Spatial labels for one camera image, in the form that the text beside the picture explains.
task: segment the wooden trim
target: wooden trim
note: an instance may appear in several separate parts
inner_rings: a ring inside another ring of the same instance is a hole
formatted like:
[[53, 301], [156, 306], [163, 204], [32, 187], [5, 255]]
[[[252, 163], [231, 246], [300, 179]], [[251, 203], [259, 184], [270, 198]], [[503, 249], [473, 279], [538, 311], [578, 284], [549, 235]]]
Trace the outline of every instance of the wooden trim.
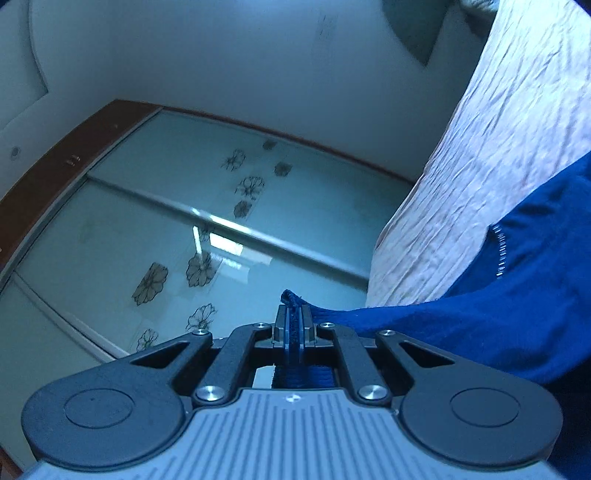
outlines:
[[337, 150], [332, 147], [327, 147], [325, 145], [321, 145], [317, 142], [306, 140], [305, 138], [298, 137], [296, 135], [286, 134], [285, 132], [281, 132], [279, 130], [274, 130], [272, 128], [261, 127], [260, 125], [251, 124], [249, 122], [243, 122], [241, 120], [236, 120], [234, 118], [230, 118], [228, 116], [222, 115], [215, 115], [213, 113], [203, 112], [200, 110], [189, 110], [186, 108], [179, 108], [175, 106], [166, 106], [162, 105], [164, 110], [168, 110], [171, 112], [178, 112], [178, 113], [186, 113], [188, 115], [198, 116], [201, 118], [208, 118], [210, 120], [215, 120], [218, 122], [223, 122], [225, 124], [237, 125], [239, 127], [249, 128], [251, 130], [257, 130], [264, 134], [273, 135], [274, 137], [284, 138], [285, 140], [289, 140], [294, 143], [299, 143], [300, 145], [305, 145], [306, 147], [315, 148], [316, 150], [320, 150], [322, 152], [328, 153], [330, 155], [334, 155], [335, 157], [342, 158], [344, 160], [348, 160], [352, 163], [357, 163], [359, 165], [363, 165], [366, 168], [370, 168], [371, 170], [377, 171], [383, 175], [386, 175], [392, 179], [396, 179], [399, 181], [403, 181], [404, 183], [408, 183], [409, 186], [413, 186], [416, 181], [409, 180], [398, 173], [394, 173], [393, 171], [388, 170], [387, 168], [380, 167], [379, 165], [375, 165], [373, 163], [368, 162], [367, 160], [363, 160], [359, 157], [355, 157], [348, 153], [345, 153], [341, 150]]
[[0, 200], [0, 271], [31, 228], [86, 167], [159, 107], [115, 100], [75, 127]]
[[6, 470], [12, 478], [22, 475], [20, 467], [12, 461], [8, 454], [0, 447], [0, 470]]

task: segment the white wall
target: white wall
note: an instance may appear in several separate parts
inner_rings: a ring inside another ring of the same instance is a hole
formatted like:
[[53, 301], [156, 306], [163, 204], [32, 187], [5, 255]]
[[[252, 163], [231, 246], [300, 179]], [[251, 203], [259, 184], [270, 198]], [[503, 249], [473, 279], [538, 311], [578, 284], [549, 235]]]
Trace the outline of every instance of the white wall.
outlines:
[[457, 7], [426, 68], [390, 30], [381, 0], [126, 0], [115, 12], [124, 98], [275, 128], [409, 179], [483, 46]]
[[[111, 0], [30, 1], [33, 51], [48, 94], [0, 129], [0, 197], [72, 128], [115, 98]], [[8, 7], [0, 9], [0, 18]], [[12, 161], [14, 146], [21, 155]]]
[[0, 11], [0, 129], [47, 93], [31, 49], [29, 0]]

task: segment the frosted glass panel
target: frosted glass panel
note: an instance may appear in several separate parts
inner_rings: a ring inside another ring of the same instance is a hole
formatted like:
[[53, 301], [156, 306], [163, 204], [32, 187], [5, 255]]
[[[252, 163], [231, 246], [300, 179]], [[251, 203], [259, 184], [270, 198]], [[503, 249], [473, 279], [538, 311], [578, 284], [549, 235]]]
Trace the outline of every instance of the frosted glass panel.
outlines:
[[272, 323], [285, 288], [327, 308], [363, 306], [365, 291], [277, 255], [91, 182], [18, 271], [60, 314], [130, 353], [203, 325], [223, 337]]
[[93, 170], [365, 270], [409, 187], [259, 132], [161, 112]]
[[42, 386], [99, 362], [47, 319], [9, 282], [0, 295], [0, 444], [23, 469], [35, 459], [21, 412]]

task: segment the grooved gray plate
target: grooved gray plate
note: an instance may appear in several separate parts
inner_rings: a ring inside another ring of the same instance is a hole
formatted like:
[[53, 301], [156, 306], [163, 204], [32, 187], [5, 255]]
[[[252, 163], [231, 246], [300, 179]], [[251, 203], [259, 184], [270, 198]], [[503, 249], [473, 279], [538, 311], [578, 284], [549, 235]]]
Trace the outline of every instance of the grooved gray plate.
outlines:
[[141, 465], [83, 473], [39, 462], [39, 480], [558, 480], [543, 462], [510, 472], [441, 463], [412, 444], [383, 408], [343, 390], [245, 390], [239, 401], [197, 413], [181, 438]]

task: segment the bed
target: bed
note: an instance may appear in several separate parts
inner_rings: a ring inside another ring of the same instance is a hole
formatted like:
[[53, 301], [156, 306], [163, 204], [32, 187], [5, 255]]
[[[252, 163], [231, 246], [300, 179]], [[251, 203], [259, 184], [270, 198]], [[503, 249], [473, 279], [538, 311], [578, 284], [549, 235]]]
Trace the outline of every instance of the bed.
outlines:
[[574, 0], [502, 0], [423, 175], [376, 243], [367, 306], [439, 298], [489, 225], [591, 150], [591, 17]]

